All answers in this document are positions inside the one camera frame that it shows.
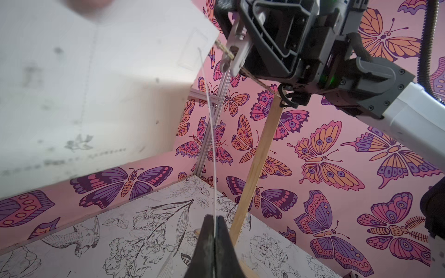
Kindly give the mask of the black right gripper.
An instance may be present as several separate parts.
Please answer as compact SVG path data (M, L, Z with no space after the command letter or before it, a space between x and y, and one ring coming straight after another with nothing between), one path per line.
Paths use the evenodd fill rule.
M240 74L305 94L324 88L351 33L351 1L215 1L213 14L226 40L240 18L253 41Z

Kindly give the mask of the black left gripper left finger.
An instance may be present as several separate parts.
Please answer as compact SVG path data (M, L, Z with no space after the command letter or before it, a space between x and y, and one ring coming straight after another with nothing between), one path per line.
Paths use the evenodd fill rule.
M216 221L205 215L190 265L184 278L216 277Z

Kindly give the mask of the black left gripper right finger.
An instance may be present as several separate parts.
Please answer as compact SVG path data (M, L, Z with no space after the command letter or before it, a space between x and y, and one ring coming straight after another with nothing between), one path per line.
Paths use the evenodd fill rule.
M225 219L221 215L216 218L215 277L245 278L238 262Z

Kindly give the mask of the white postcard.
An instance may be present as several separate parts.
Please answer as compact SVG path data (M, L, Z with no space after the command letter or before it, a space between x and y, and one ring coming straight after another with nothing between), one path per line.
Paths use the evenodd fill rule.
M218 35L191 1L2 1L1 197L172 150Z

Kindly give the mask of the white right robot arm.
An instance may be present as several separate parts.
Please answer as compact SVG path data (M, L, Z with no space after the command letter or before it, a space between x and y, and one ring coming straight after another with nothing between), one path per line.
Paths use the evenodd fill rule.
M429 82L439 2L425 5L418 71L412 74L366 50L359 31L367 1L216 1L214 15L227 39L222 71L259 85L279 83L230 229L233 243L283 109L307 105L313 95L409 149L410 162L382 168L386 179L444 170L445 103Z

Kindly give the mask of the grey clothespin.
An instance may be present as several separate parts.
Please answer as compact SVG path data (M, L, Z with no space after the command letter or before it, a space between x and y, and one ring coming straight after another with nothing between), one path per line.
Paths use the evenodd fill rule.
M220 68L222 72L229 72L231 77L236 77L251 51L253 41L247 32L245 24L240 18L234 21L233 27L227 39L226 47L234 55L230 58L229 54L223 54Z

